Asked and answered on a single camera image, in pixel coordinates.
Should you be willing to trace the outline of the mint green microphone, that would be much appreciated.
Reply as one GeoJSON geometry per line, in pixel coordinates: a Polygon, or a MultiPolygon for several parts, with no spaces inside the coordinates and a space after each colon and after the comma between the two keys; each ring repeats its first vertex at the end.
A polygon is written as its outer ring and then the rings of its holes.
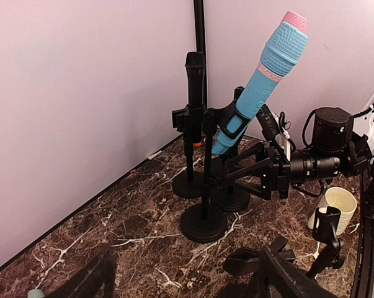
{"type": "Polygon", "coordinates": [[[45,295],[40,289],[32,289],[27,293],[27,298],[44,298],[45,295]]]}

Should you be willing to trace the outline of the black right corner post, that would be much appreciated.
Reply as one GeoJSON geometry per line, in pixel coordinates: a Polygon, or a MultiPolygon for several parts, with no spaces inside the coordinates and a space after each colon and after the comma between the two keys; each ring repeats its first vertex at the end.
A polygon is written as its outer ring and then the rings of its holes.
{"type": "MultiPolygon", "coordinates": [[[[205,11],[203,0],[193,0],[194,22],[195,22],[195,46],[196,51],[202,52],[206,58],[206,32],[205,32],[205,11]]],[[[203,103],[208,105],[207,70],[203,79],[203,103]]]]}

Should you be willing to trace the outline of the pink microphone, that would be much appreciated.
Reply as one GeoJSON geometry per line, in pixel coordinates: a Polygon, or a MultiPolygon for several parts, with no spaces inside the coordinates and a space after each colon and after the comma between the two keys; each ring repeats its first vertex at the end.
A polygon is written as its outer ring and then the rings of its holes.
{"type": "Polygon", "coordinates": [[[286,14],[282,18],[282,22],[286,22],[295,28],[297,28],[299,31],[305,33],[307,28],[307,19],[300,14],[293,12],[293,11],[287,11],[286,14]]]}

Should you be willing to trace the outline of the black stand of green microphone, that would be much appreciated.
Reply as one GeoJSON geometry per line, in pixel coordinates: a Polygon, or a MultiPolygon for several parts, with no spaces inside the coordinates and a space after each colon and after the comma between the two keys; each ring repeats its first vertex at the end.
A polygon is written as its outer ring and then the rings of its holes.
{"type": "Polygon", "coordinates": [[[324,214],[316,209],[313,238],[326,246],[321,250],[316,260],[306,273],[308,279],[314,279],[325,268],[339,269],[343,266],[345,256],[341,253],[344,241],[336,235],[338,218],[330,214],[330,210],[324,214]]]}

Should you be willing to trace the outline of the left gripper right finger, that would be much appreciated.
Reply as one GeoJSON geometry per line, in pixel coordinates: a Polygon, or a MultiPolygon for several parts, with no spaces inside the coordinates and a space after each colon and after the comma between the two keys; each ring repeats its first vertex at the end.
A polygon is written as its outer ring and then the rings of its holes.
{"type": "Polygon", "coordinates": [[[263,247],[257,270],[257,296],[271,297],[270,286],[273,286],[282,297],[336,297],[308,279],[277,252],[263,247]]]}

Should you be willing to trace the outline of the tall black microphone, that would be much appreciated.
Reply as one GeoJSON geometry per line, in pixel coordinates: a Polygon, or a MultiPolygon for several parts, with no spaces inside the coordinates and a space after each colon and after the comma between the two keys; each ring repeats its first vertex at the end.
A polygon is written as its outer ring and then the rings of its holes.
{"type": "Polygon", "coordinates": [[[185,69],[188,81],[188,109],[191,116],[192,143],[195,147],[202,142],[203,79],[206,61],[203,52],[188,52],[185,69]]]}

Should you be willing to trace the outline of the black stand of tall microphone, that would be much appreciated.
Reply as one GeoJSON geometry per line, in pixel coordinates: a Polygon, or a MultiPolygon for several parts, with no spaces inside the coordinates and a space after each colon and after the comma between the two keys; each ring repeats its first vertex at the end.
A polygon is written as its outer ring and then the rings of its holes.
{"type": "Polygon", "coordinates": [[[172,180],[174,194],[184,199],[196,199],[201,196],[203,174],[194,170],[194,145],[202,144],[202,120],[204,105],[172,111],[172,128],[182,133],[186,169],[172,180]]]}

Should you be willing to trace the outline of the cream ribbed mug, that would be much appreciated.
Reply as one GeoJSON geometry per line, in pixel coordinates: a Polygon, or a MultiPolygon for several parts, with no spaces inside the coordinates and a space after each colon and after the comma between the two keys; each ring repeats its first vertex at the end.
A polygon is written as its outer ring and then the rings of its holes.
{"type": "Polygon", "coordinates": [[[316,209],[326,214],[330,210],[330,214],[334,214],[338,218],[336,235],[340,236],[344,233],[347,225],[350,223],[352,216],[357,209],[357,200],[355,196],[342,187],[330,187],[322,195],[318,205],[315,207],[311,217],[308,220],[307,227],[314,229],[314,220],[316,209]]]}

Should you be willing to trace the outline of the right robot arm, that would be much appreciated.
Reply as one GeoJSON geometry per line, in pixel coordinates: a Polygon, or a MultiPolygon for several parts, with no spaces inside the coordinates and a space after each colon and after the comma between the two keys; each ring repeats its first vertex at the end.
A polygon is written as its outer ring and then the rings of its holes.
{"type": "Polygon", "coordinates": [[[254,155],[256,162],[234,170],[218,179],[265,200],[277,191],[282,199],[292,187],[301,191],[307,181],[319,181],[322,186],[338,174],[357,176],[369,165],[374,155],[374,92],[363,111],[352,115],[340,107],[320,107],[313,110],[311,142],[303,149],[287,149],[290,143],[285,129],[275,120],[275,114],[263,106],[257,118],[262,133],[269,142],[260,142],[227,161],[227,166],[254,155]]]}

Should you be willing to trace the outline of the black stand of blue microphone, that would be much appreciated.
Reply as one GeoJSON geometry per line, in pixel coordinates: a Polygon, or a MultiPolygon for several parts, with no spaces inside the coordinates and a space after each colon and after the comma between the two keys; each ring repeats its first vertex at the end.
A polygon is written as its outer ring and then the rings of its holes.
{"type": "Polygon", "coordinates": [[[216,189],[217,181],[211,176],[211,150],[213,137],[218,127],[238,115],[235,103],[243,91],[243,87],[234,90],[234,100],[221,109],[209,108],[203,112],[202,133],[206,136],[205,156],[203,161],[203,179],[201,188],[201,203],[195,204],[184,211],[180,218],[182,234],[197,243],[210,243],[225,235],[228,228],[226,212],[211,203],[211,191],[216,189]]]}

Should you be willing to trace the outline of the black stand of pink microphone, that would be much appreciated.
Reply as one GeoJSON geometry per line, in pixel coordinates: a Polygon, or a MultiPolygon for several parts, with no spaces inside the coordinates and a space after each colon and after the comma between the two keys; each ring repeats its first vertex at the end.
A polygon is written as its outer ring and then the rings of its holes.
{"type": "MultiPolygon", "coordinates": [[[[225,166],[226,160],[238,154],[237,148],[230,148],[224,155],[217,156],[211,160],[211,176],[222,178],[228,174],[225,166]]],[[[250,194],[232,186],[211,191],[211,203],[217,205],[226,213],[235,213],[244,210],[250,202],[250,194]]]]}

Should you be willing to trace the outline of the blue microphone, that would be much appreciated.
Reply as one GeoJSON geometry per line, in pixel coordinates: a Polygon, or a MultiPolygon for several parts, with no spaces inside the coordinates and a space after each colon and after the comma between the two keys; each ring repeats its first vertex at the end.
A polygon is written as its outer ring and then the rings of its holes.
{"type": "Polygon", "coordinates": [[[305,23],[283,20],[262,50],[256,70],[235,103],[239,115],[234,115],[225,128],[235,133],[229,137],[220,131],[211,152],[222,155],[245,132],[259,109],[268,100],[278,83],[298,63],[308,42],[305,23]]]}

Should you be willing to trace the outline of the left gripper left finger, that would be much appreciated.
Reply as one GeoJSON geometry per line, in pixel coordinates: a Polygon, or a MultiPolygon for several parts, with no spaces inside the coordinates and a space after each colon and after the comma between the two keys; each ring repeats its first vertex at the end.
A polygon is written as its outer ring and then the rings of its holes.
{"type": "Polygon", "coordinates": [[[45,297],[95,297],[102,285],[102,297],[114,297],[116,262],[107,250],[96,255],[71,279],[45,297]]]}

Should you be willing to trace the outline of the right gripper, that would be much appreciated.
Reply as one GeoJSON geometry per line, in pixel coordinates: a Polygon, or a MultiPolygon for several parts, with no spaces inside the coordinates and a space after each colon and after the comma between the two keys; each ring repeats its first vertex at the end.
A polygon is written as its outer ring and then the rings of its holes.
{"type": "Polygon", "coordinates": [[[271,199],[274,191],[278,192],[281,199],[286,199],[290,185],[290,163],[286,160],[282,150],[273,146],[265,148],[265,142],[261,141],[239,155],[228,159],[226,164],[236,164],[259,153],[263,154],[260,154],[256,164],[227,174],[223,178],[223,182],[261,199],[271,199]],[[260,178],[260,184],[240,181],[246,176],[260,178]]]}

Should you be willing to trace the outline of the black stand of beige microphone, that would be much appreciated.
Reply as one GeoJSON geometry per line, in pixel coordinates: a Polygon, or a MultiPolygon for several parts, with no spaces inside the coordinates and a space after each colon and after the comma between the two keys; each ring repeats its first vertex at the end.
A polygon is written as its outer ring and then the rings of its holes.
{"type": "MultiPolygon", "coordinates": [[[[283,259],[293,263],[296,256],[293,250],[285,250],[288,240],[278,236],[270,245],[283,259]]],[[[260,251],[242,247],[231,253],[223,263],[223,269],[234,277],[240,277],[253,273],[259,267],[260,251]]]]}

